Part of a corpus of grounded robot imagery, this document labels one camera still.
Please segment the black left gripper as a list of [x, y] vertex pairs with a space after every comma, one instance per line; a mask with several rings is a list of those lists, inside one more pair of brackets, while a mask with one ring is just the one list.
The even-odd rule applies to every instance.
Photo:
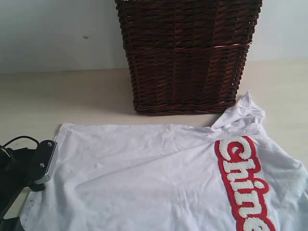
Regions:
[[29, 187], [34, 192], [46, 189], [44, 183], [35, 184], [28, 176], [34, 153], [34, 149], [28, 148], [0, 149], [0, 229], [2, 231], [24, 230], [19, 217], [5, 219], [4, 215], [25, 187]]

